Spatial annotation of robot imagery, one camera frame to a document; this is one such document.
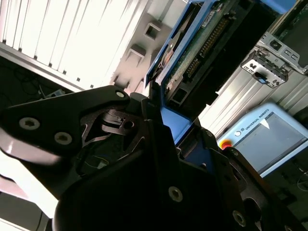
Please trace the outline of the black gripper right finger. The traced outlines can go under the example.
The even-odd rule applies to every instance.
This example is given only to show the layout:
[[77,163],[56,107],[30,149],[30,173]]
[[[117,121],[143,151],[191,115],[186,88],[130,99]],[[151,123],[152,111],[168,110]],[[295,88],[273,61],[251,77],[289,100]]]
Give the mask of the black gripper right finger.
[[218,201],[196,222],[198,231],[303,231],[301,222],[279,200],[235,148],[220,149],[215,136],[196,121],[199,142],[209,151],[202,166],[214,176]]

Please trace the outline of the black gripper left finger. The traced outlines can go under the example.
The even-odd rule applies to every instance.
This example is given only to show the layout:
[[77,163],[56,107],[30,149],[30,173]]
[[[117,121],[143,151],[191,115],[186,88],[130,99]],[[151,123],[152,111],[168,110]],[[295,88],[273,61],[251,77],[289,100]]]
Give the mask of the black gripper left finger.
[[[89,145],[124,140],[113,163],[82,173]],[[80,91],[15,105],[0,114],[0,176],[14,182],[37,205],[62,195],[76,182],[134,154],[151,160],[160,186],[174,182],[179,161],[171,130],[162,120],[160,102],[128,95],[115,86]]]

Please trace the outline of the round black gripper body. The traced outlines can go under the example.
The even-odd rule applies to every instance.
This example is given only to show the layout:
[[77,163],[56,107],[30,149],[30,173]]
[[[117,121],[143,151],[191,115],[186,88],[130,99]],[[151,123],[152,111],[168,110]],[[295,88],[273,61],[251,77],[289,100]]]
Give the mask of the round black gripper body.
[[214,179],[177,161],[160,186],[154,164],[134,154],[74,183],[61,197],[53,219],[55,231],[227,231]]

